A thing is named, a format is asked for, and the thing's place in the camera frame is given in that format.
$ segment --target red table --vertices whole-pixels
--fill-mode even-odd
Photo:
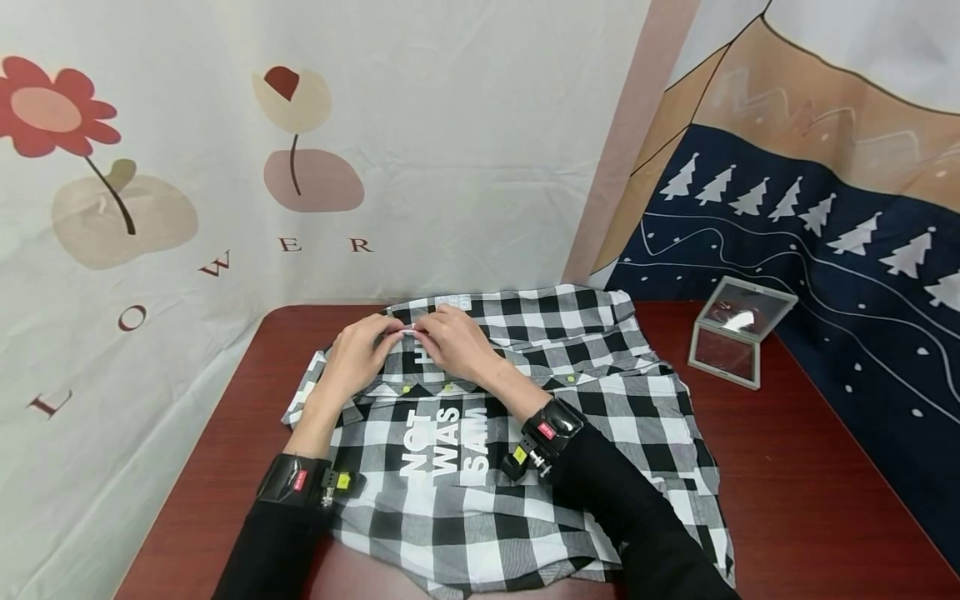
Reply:
[[[721,470],[745,599],[957,599],[960,580],[776,336],[751,392],[686,364],[693,302],[642,302],[653,348],[690,387]],[[374,306],[289,306],[267,315],[120,587],[119,600],[209,598],[253,492],[289,435],[279,418],[313,352]],[[327,538],[304,597],[427,598],[400,571]],[[484,595],[484,600],[507,594]],[[567,580],[533,598],[623,597]]]

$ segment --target fabric backdrop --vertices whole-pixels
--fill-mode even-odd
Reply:
[[[697,5],[5,2],[0,597],[113,594],[273,308],[588,269]]]
[[[592,281],[797,295],[778,334],[960,570],[958,22],[948,0],[705,3]]]

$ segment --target red flower illustration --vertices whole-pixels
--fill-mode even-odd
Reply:
[[[89,140],[120,141],[117,130],[100,122],[116,116],[116,109],[93,100],[93,83],[80,71],[63,69],[51,82],[43,69],[20,57],[5,58],[3,71],[0,138],[9,135],[21,156],[46,156],[58,146],[90,156]]]

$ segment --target wrist strap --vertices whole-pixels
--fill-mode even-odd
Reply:
[[[357,473],[337,472],[330,461],[277,454],[256,491],[261,502],[287,506],[328,509],[334,495],[359,492],[364,477]]]
[[[540,477],[546,477],[553,461],[586,422],[587,418],[580,411],[559,398],[550,398],[533,417],[523,423],[520,428],[523,438],[514,451],[504,458],[501,466],[503,471],[516,481],[533,463]]]

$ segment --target hand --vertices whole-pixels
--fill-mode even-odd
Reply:
[[[440,304],[414,324],[414,337],[433,362],[446,372],[481,386],[504,362],[467,313]]]
[[[370,385],[383,368],[390,349],[403,337],[400,330],[404,328],[400,319],[384,315],[370,315],[348,325],[333,342],[324,373],[311,395],[332,397],[331,401],[342,407],[351,396]],[[373,349],[373,341],[381,333],[386,335]]]

